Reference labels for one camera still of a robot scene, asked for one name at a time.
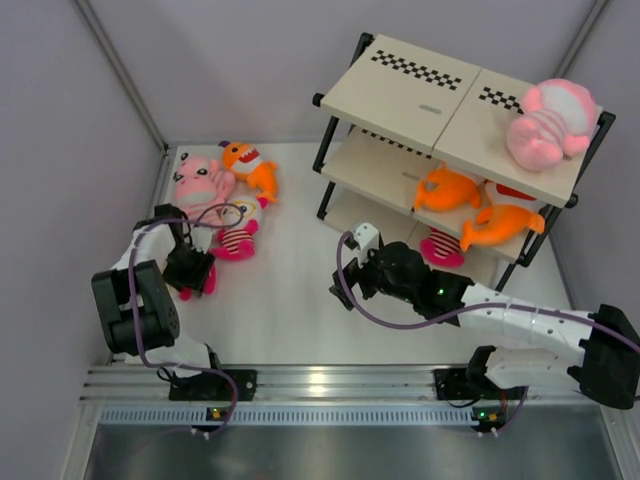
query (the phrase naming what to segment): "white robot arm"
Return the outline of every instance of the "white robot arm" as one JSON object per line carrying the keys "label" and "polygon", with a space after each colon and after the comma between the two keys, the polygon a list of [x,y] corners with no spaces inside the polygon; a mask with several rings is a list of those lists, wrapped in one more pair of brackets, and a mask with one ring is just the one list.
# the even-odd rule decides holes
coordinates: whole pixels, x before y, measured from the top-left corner
{"label": "white robot arm", "polygon": [[[128,279],[135,251],[133,273],[147,358],[153,363],[215,367],[209,347],[180,332],[178,312],[167,287],[202,292],[214,257],[187,242],[183,225],[176,223],[185,218],[181,210],[161,205],[155,214],[135,226],[129,247],[115,265],[91,280],[105,340],[114,353],[138,355]],[[174,372],[183,378],[198,374],[179,367]]]}
{"label": "white robot arm", "polygon": [[[640,338],[619,309],[609,305],[598,312],[545,309],[470,278],[431,270],[405,243],[383,245],[371,224],[357,224],[350,237],[345,244],[356,250],[356,258],[340,270],[342,275],[334,273],[329,289],[346,308],[354,307],[351,288],[357,284],[365,300],[380,292],[410,302],[426,318],[444,316],[442,321],[455,326],[488,330],[530,346],[478,348],[467,368],[470,382],[488,380],[496,389],[580,390],[604,405],[632,408],[640,377]],[[369,319],[389,326],[358,307]],[[621,335],[636,348],[606,331]]]}

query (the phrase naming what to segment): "checkered pattern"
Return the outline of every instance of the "checkered pattern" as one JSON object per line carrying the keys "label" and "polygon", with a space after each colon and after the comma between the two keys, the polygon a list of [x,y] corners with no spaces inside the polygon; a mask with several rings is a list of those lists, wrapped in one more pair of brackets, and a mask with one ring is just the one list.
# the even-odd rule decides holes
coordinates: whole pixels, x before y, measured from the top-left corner
{"label": "checkered pattern", "polygon": [[[369,130],[362,129],[362,133],[366,133],[370,137],[376,138],[376,139],[380,140],[381,142],[386,142],[389,145],[394,145],[394,146],[398,147],[401,150],[406,150],[409,153],[415,152],[416,155],[419,155],[419,156],[423,156],[424,155],[424,153],[422,153],[419,150],[416,150],[415,148],[407,147],[406,145],[402,145],[401,143],[398,143],[395,140],[391,140],[390,138],[383,137],[382,135],[378,135],[377,133],[370,132]],[[427,157],[427,158],[431,158],[431,155],[424,155],[424,156]]]}
{"label": "checkered pattern", "polygon": [[448,73],[440,73],[438,70],[430,70],[424,65],[418,65],[416,62],[409,62],[402,57],[396,57],[393,53],[386,53],[384,50],[378,50],[371,60],[379,62],[384,66],[390,66],[394,70],[398,70],[406,75],[410,75],[427,83],[434,83],[439,87],[449,88],[449,90],[457,90],[462,79],[453,78]]}
{"label": "checkered pattern", "polygon": [[516,110],[518,113],[524,113],[520,108],[520,104],[516,101],[516,97],[513,95],[507,95],[500,90],[491,90],[490,87],[484,87],[482,93],[478,95],[480,100],[491,102],[492,105],[501,105],[502,108],[507,110]]}

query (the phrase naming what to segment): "orange plush fish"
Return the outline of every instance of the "orange plush fish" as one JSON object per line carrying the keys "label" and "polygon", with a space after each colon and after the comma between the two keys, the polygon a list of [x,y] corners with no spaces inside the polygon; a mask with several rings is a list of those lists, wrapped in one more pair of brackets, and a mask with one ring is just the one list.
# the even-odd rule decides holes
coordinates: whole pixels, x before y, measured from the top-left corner
{"label": "orange plush fish", "polygon": [[490,207],[476,217],[481,228],[467,220],[462,228],[460,248],[466,252],[471,245],[494,247],[511,240],[523,230],[544,232],[544,217],[538,213],[542,202],[504,185],[488,182],[486,185]]}
{"label": "orange plush fish", "polygon": [[277,202],[278,181],[276,180],[275,162],[265,161],[260,153],[251,145],[240,142],[220,142],[224,147],[222,163],[231,171],[236,179],[247,182],[251,188],[257,188],[260,193],[258,199],[264,198],[269,202]]}
{"label": "orange plush fish", "polygon": [[[425,206],[435,212],[448,212],[469,202],[473,208],[482,206],[482,196],[478,184],[484,179],[472,174],[462,174],[450,169],[446,164],[432,170],[427,178],[418,184],[413,209],[419,210]],[[427,189],[427,184],[434,188]]]}

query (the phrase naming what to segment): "wooden shelf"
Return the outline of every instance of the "wooden shelf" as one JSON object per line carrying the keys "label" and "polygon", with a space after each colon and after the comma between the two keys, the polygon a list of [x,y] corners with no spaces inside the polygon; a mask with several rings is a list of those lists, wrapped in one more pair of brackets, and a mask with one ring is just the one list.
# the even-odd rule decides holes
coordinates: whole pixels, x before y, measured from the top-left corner
{"label": "wooden shelf", "polygon": [[[322,174],[368,199],[460,238],[465,220],[474,220],[480,210],[466,204],[447,213],[425,209],[411,212],[418,183],[438,163],[438,159],[424,153],[356,128],[323,167]],[[523,232],[503,245],[485,250],[513,263],[525,239]]]}
{"label": "wooden shelf", "polygon": [[322,168],[322,175],[409,215],[420,180],[438,161],[355,128]]}
{"label": "wooden shelf", "polygon": [[[418,251],[420,241],[430,233],[428,226],[350,190],[345,190],[335,200],[324,221],[340,232],[349,230],[356,222],[369,222],[380,231],[385,243],[407,242],[409,248]],[[456,269],[431,265],[426,260],[425,263],[431,268],[458,273],[484,285],[491,285],[498,259],[476,248],[469,249],[465,258],[464,265]]]}
{"label": "wooden shelf", "polygon": [[[518,166],[506,147],[507,127],[519,115],[517,99],[529,87],[526,82],[378,35],[321,106],[451,166],[564,207],[584,155],[552,170],[529,172]],[[485,88],[505,101],[494,105],[490,98],[481,99]],[[393,208],[404,206],[399,198],[388,200],[393,200],[385,202]]]}
{"label": "wooden shelf", "polygon": [[476,65],[378,35],[321,105],[336,117],[431,153],[479,72]]}

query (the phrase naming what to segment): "stuffed toy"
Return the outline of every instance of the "stuffed toy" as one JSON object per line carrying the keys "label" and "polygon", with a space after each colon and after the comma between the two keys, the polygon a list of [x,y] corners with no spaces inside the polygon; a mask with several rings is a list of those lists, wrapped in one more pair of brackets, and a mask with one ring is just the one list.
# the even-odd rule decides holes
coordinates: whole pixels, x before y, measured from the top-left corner
{"label": "stuffed toy", "polygon": [[[222,225],[219,209],[212,209],[202,216],[205,210],[218,203],[224,203],[235,188],[235,177],[231,172],[225,172],[219,160],[202,157],[190,157],[184,153],[182,163],[173,174],[176,183],[174,204],[187,214],[189,220],[200,220],[213,225]],[[193,227],[191,236],[194,247],[206,252],[211,247],[213,230],[210,228]],[[205,282],[202,293],[210,295],[216,286],[215,265],[211,267],[209,278]],[[180,291],[180,299],[189,300],[192,296],[190,289]]]}
{"label": "stuffed toy", "polygon": [[431,234],[420,242],[420,252],[431,264],[438,267],[458,268],[464,265],[460,241],[433,227]]}
{"label": "stuffed toy", "polygon": [[495,247],[525,229],[544,232],[544,218],[538,213],[542,202],[494,182],[487,182],[486,192],[491,206],[476,217],[476,223],[484,226],[476,229],[471,220],[464,223],[460,239],[463,252],[471,245]]}
{"label": "stuffed toy", "polygon": [[569,80],[546,80],[520,101],[523,115],[507,130],[507,147],[527,170],[540,171],[587,150],[598,121],[589,91]]}
{"label": "stuffed toy", "polygon": [[[247,260],[256,253],[254,235],[262,223],[262,210],[268,202],[265,198],[254,198],[249,195],[240,195],[231,198],[229,203],[240,207],[242,221],[233,227],[218,231],[217,239],[219,247],[210,250],[217,258],[222,260]],[[225,225],[233,225],[240,218],[240,212],[233,207],[225,207],[222,210],[222,220]]]}
{"label": "stuffed toy", "polygon": [[425,206],[434,212],[448,212],[469,202],[474,208],[482,206],[482,196],[478,185],[484,178],[470,173],[461,173],[441,163],[427,178],[418,184],[413,209]]}
{"label": "stuffed toy", "polygon": [[256,198],[264,198],[269,202],[277,202],[278,181],[276,180],[275,162],[265,161],[258,151],[251,145],[239,142],[220,142],[224,147],[222,163],[225,168],[235,175],[237,180],[247,182],[251,188],[257,188],[260,193]]}

